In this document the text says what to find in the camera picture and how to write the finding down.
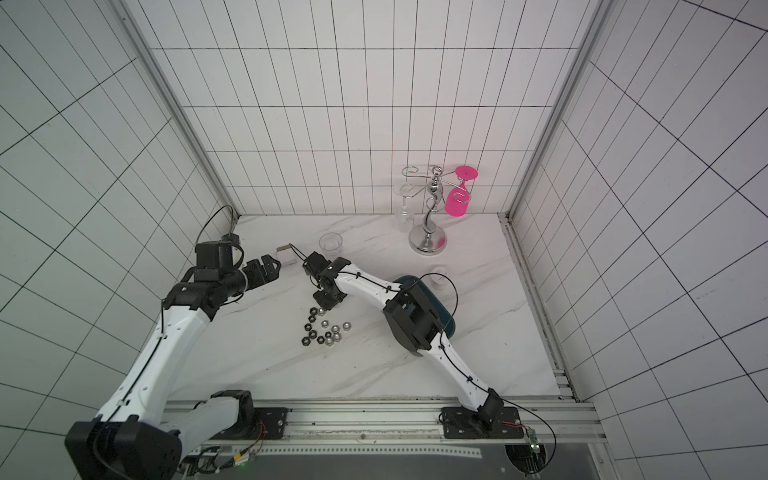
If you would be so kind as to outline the silver glass rack stand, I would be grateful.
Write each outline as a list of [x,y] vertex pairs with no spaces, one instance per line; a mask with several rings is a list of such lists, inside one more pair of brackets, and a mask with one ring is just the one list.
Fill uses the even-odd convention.
[[408,236],[410,247],[418,254],[435,256],[447,247],[447,234],[434,217],[439,213],[447,214],[444,210],[446,196],[453,186],[458,184],[453,174],[455,169],[445,170],[440,165],[434,164],[428,165],[425,169],[406,166],[401,170],[404,183],[412,183],[417,188],[413,199],[422,195],[424,200],[424,214],[420,222],[414,224]]

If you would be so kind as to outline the pink wine glass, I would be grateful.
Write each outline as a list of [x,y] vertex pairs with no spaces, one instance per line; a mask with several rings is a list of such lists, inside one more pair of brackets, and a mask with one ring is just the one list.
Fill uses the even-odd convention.
[[469,208],[471,201],[471,193],[467,189],[466,184],[475,180],[478,177],[478,171],[467,165],[457,167],[453,174],[458,180],[458,184],[454,185],[445,199],[445,212],[452,217],[464,216]]

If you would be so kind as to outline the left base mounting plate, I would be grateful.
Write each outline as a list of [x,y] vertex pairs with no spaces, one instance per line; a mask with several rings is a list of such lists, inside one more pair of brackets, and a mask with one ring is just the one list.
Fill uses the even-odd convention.
[[284,438],[289,410],[283,407],[256,408],[242,428],[227,434],[230,440],[281,440]]

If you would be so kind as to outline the teal storage box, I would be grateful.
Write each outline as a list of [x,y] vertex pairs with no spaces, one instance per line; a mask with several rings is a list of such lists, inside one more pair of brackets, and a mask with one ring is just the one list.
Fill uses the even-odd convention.
[[456,325],[450,311],[443,305],[440,299],[434,294],[434,292],[420,280],[413,275],[403,275],[394,280],[395,283],[400,283],[403,287],[410,287],[414,284],[413,289],[420,289],[424,295],[432,302],[438,313],[438,320],[445,331],[445,335],[448,339],[451,339],[455,333]]

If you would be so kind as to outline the clear wine glass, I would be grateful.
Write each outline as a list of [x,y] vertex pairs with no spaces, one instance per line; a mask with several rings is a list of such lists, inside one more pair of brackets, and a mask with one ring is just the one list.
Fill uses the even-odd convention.
[[417,193],[417,188],[412,183],[404,183],[398,190],[402,199],[400,213],[398,215],[399,230],[409,232],[415,223],[415,214],[412,208],[412,199]]

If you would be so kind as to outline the small white cardboard box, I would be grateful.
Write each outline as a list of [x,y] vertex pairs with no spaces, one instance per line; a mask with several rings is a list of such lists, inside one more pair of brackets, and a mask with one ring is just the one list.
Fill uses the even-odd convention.
[[299,257],[290,244],[276,248],[276,259],[282,266],[295,265],[299,262]]

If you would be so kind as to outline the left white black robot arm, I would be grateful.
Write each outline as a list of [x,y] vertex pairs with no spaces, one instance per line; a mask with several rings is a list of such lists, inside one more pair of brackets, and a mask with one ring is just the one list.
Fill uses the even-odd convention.
[[170,479],[206,441],[253,434],[256,414],[245,390],[218,392],[183,419],[162,421],[182,367],[218,311],[279,277],[276,258],[235,259],[241,249],[231,239],[196,245],[195,265],[162,299],[154,333],[123,382],[93,419],[74,423],[65,437],[81,478]]

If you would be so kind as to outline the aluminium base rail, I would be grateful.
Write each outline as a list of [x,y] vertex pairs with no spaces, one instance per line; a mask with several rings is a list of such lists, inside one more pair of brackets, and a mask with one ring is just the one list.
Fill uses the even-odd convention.
[[284,438],[262,440],[259,455],[415,454],[477,458],[487,445],[528,442],[527,430],[559,453],[576,444],[604,444],[607,436],[595,408],[558,397],[517,399],[525,427],[522,439],[451,440],[443,436],[438,415],[451,401],[429,399],[275,400],[254,407],[289,410]]

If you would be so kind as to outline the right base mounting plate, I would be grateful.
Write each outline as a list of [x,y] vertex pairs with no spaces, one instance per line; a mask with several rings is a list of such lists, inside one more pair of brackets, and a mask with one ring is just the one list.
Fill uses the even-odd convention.
[[438,415],[443,436],[451,440],[522,439],[525,427],[518,410],[503,407],[493,420],[464,407],[444,407]]

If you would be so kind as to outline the clear plastic cup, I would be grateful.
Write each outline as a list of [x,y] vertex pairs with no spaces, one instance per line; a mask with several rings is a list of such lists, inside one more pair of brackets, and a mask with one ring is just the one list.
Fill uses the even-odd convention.
[[324,233],[318,241],[321,253],[327,258],[336,258],[342,254],[343,251],[343,237],[336,232]]

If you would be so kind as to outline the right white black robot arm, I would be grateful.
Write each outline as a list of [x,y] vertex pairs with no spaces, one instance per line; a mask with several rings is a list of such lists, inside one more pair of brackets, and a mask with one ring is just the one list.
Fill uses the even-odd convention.
[[317,252],[303,260],[302,267],[316,284],[313,298],[320,308],[329,311],[348,296],[378,308],[398,344],[431,359],[455,382],[466,427],[481,436],[491,434],[501,420],[504,400],[461,359],[448,334],[453,315],[421,279],[386,281],[345,258],[331,261]]

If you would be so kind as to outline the base mounting plate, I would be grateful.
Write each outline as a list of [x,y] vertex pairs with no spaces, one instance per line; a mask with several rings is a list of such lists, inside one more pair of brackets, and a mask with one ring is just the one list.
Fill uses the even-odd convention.
[[281,440],[284,438],[289,410],[283,407],[256,408],[242,428],[227,434],[230,440]]
[[464,407],[444,407],[438,415],[443,436],[451,440],[522,439],[525,427],[518,410],[503,407],[493,420]]

